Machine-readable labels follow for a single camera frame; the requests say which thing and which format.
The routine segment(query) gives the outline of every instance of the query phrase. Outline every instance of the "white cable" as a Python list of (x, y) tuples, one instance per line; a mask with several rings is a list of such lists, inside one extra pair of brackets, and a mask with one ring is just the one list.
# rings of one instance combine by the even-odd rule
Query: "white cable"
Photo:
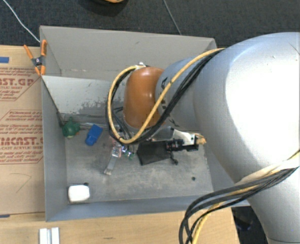
[(25, 28), (27, 30), (28, 33), (31, 34), (31, 36), (38, 42), (40, 43), (40, 40), (21, 22), (21, 20), (19, 19), (18, 15), (16, 14), (16, 12), (13, 10), (13, 8), (9, 5), (9, 3), (6, 0), (3, 0), (3, 2), (10, 8), (11, 12), (14, 14), (14, 16), (17, 18), (17, 20), (19, 21), (19, 23), (22, 25), (23, 28)]

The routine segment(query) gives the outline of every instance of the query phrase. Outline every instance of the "cardboard sheet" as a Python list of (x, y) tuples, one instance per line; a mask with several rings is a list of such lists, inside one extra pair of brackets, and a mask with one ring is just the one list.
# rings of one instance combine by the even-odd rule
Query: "cardboard sheet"
[(0, 215), (44, 211), (41, 78), (23, 47), (0, 56)]

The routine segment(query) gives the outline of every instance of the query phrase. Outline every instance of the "yellow cable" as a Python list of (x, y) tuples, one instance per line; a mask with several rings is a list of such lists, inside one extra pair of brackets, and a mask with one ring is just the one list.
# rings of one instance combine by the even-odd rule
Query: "yellow cable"
[[(296, 158), (299, 158), (299, 157), (300, 157), (300, 150), (298, 150), (294, 155), (292, 155), (287, 160), (296, 159)], [(268, 174), (262, 176), (262, 178), (280, 171), (280, 169), (278, 169), (279, 166), (277, 166), (277, 168), (275, 168), (274, 170), (270, 171)], [(232, 193), (230, 193), (228, 195), (236, 195), (236, 194), (239, 194), (239, 193), (242, 193), (242, 192), (247, 192), (247, 191), (251, 190), (254, 187), (256, 187), (256, 186), (251, 186), (251, 187), (247, 187), (247, 188), (242, 189), (242, 190), (237, 190), (237, 191), (234, 191), (234, 192), (232, 192)], [(215, 209), (215, 208), (219, 207), (222, 203), (224, 203), (224, 202), (219, 202), (219, 203), (216, 203), (216, 204), (212, 205), (207, 211), (210, 211), (212, 209)], [(202, 229), (204, 223), (206, 222), (207, 218), (208, 218), (208, 215), (205, 215), (198, 222), (198, 225), (197, 225), (197, 227), (196, 227), (196, 229), (194, 231), (194, 237), (193, 237), (192, 244), (196, 244), (197, 243), (199, 235), (200, 235), (200, 232), (201, 232), (201, 229)]]
[(214, 50), (210, 50), (210, 51), (207, 51), (197, 57), (195, 57), (194, 59), (192, 59), (191, 61), (189, 61), (184, 67), (182, 67), (175, 75), (174, 77), (171, 79), (171, 81), (167, 84), (167, 86), (164, 88), (164, 90), (162, 91), (162, 93), (160, 94), (158, 100), (156, 101), (154, 107), (152, 108), (150, 114), (148, 115), (148, 117), (146, 118), (145, 122), (143, 123), (142, 127), (140, 128), (140, 130), (129, 140), (126, 140), (124, 138), (121, 138), (119, 133), (117, 132), (115, 126), (114, 126), (114, 122), (113, 122), (113, 119), (112, 119), (112, 116), (111, 116), (111, 97), (112, 97), (112, 92), (115, 88), (115, 85), (117, 83), (117, 81), (119, 80), (119, 78), (124, 74), (126, 73), (127, 71), (131, 70), (131, 69), (135, 69), (136, 67), (135, 66), (131, 66), (125, 70), (123, 70), (121, 73), (119, 73), (119, 75), (114, 79), (113, 81), (113, 84), (109, 90), (109, 93), (108, 93), (108, 102), (107, 102), (107, 110), (108, 110), (108, 121), (109, 121), (109, 124), (110, 124), (110, 127), (115, 135), (115, 137), (117, 139), (119, 139), (119, 141), (123, 144), (129, 144), (129, 143), (133, 143), (135, 140), (137, 140), (141, 134), (143, 133), (143, 131), (145, 130), (145, 128), (148, 126), (149, 122), (151, 121), (151, 118), (154, 116), (155, 112), (157, 111), (160, 103), (162, 102), (163, 98), (165, 97), (165, 95), (167, 94), (168, 90), (170, 89), (170, 87), (173, 85), (173, 83), (181, 76), (181, 74), (189, 67), (191, 66), (192, 64), (194, 64), (195, 62), (197, 62), (198, 60), (216, 52), (216, 51), (219, 51), (219, 50), (222, 50), (223, 48), (219, 48), (219, 49), (214, 49)]
[[(253, 188), (255, 188), (255, 187), (256, 187), (256, 186), (250, 186), (250, 187), (247, 187), (247, 188), (245, 188), (245, 189), (241, 189), (241, 190), (234, 191), (234, 192), (232, 192), (232, 193), (230, 193), (230, 194), (228, 194), (228, 195), (236, 195), (236, 194), (240, 194), (240, 193), (243, 193), (243, 192), (247, 192), (247, 191), (249, 191), (249, 190), (251, 190), (251, 189), (253, 189)], [(224, 202), (219, 202), (219, 203), (213, 204), (213, 205), (207, 210), (207, 212), (210, 211), (210, 210), (212, 210), (212, 209), (218, 208), (222, 203), (224, 203)], [(195, 229), (195, 231), (194, 231), (194, 237), (193, 237), (192, 244), (196, 244), (196, 243), (197, 243), (198, 238), (199, 238), (199, 236), (200, 236), (200, 232), (201, 232), (201, 230), (202, 230), (202, 228), (203, 228), (203, 225), (204, 225), (204, 223), (206, 222), (207, 218), (208, 218), (208, 214), (205, 215), (205, 216), (203, 216), (203, 217), (199, 220), (199, 222), (198, 222), (198, 224), (197, 224), (197, 227), (196, 227), (196, 229)]]

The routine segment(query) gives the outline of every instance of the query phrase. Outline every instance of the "green object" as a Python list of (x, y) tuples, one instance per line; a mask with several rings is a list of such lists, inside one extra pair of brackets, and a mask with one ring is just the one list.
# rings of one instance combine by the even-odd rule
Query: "green object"
[(80, 124), (73, 122), (72, 117), (69, 121), (62, 127), (63, 135), (67, 138), (74, 137), (80, 131)]

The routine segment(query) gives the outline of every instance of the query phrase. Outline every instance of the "black carpet floor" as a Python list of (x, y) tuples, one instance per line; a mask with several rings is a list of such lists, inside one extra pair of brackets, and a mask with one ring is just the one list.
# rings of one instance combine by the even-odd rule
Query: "black carpet floor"
[[(39, 37), (40, 25), (178, 34), (162, 0), (7, 0)], [(300, 31), (300, 0), (166, 0), (182, 35), (215, 38), (228, 47), (255, 36)], [(0, 0), (0, 44), (38, 46)], [(233, 209), (242, 244), (265, 244), (249, 208)]]

